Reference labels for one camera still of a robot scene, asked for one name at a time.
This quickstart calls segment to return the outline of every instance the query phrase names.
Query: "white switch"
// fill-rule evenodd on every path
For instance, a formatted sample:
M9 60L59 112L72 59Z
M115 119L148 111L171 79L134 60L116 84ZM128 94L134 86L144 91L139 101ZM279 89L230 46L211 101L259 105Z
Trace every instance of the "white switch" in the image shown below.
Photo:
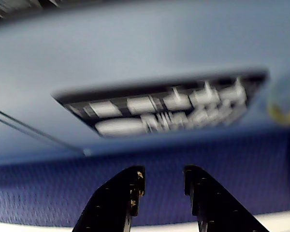
M222 89L219 92L221 99L230 101L245 102L247 99L245 88L242 86L240 80L237 78L234 86Z
M187 110L191 108L188 96L178 93L176 88L173 88L173 93L163 98L163 101L168 110Z
M207 105L220 102L217 91L215 89L212 89L208 82L205 82L203 90L194 91L190 95L190 100L193 106L197 106L198 104Z

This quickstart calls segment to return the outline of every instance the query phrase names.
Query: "cable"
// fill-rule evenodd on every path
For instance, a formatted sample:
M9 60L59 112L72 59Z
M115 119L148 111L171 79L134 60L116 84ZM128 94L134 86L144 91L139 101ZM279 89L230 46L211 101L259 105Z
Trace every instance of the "cable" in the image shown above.
M51 136L51 135L49 135L49 134L46 134L46 133L44 133L44 132L42 132L42 131L40 131L40 130L38 130L38 129L36 129L36 128L30 126L30 125L27 125L26 123L24 123L24 122L22 122L22 121L20 121L20 120L18 120L18 119L16 119L16 118L13 118L12 116L9 116L8 114L6 114L6 113L4 113L4 112L2 112L2 111L0 111L0 114L3 115L4 117L7 117L8 119L10 119L10 120L12 120L12 121L18 123L18 124L20 124L20 125L26 127L27 129L29 129L29 130L35 132L36 134L39 134L39 135L41 135L41 136L43 136L43 137L45 137L45 138L47 138L47 139L49 139L49 140L51 140L51 141L53 141L53 142L55 142L55 143L58 143L58 144L60 144L60 145L62 145L62 146L64 146L64 147L66 147L66 148L68 148L68 149L71 149L71 150L76 151L76 152L81 152L81 153L83 154L83 150L80 149L80 148L78 148L78 147L75 147L75 146L72 146L72 145L70 145L70 144L67 144L66 142L63 142L63 141L61 141L61 140L59 140L59 139L57 139L57 138L55 138L55 137L53 137L53 136ZM3 121L2 119L0 119L0 122L1 122L1 123L4 123L5 125L7 125L7 126L13 128L13 129L15 129L15 130L18 130L18 131L20 131L20 132L22 132L22 133L24 133L24 134L27 134L27 135L29 135L29 136L31 136L31 137L34 137L34 138L36 138L36 139L39 138L38 136L36 136L36 135L34 135L34 134L28 133L28 132L25 131L25 130L22 130L22 129L20 129L20 128L18 128L18 127L16 127L16 126L12 125L12 124L10 124L10 123L8 123L8 122Z
M284 114L280 107L275 103L269 103L267 111L275 122L278 122L281 125L290 126L290 111Z

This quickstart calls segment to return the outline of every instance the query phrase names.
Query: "black metal clamp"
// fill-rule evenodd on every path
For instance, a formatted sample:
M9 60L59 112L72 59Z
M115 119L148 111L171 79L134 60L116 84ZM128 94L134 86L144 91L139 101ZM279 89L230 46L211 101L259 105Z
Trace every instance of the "black metal clamp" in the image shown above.
M200 232L268 232L217 180L198 166L184 168L185 195ZM72 232L129 232L145 193L145 168L114 176L90 198Z
M98 188L72 232L129 232L145 193L145 168L127 168Z
M184 174L185 195L200 232L269 232L205 170L187 165Z

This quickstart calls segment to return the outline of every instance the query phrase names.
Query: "blue carpet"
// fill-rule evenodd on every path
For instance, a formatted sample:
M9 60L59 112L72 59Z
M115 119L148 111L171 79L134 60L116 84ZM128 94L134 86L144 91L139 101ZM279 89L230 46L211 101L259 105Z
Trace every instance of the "blue carpet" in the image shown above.
M290 135L246 136L133 154L0 167L0 222L74 226L91 194L132 165L146 167L133 225L192 221L183 167L206 169L251 213L290 210Z

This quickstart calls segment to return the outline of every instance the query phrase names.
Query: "white button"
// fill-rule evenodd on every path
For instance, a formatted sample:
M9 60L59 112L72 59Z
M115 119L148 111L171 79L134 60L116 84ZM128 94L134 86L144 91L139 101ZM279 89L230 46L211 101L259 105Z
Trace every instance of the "white button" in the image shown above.
M146 126L138 118L117 118L98 122L97 131L104 136L128 136L146 133Z
M110 101L90 103L89 105L98 117L122 116L118 107L113 105Z
M154 113L156 111L154 103L149 97L128 98L127 108L131 114Z

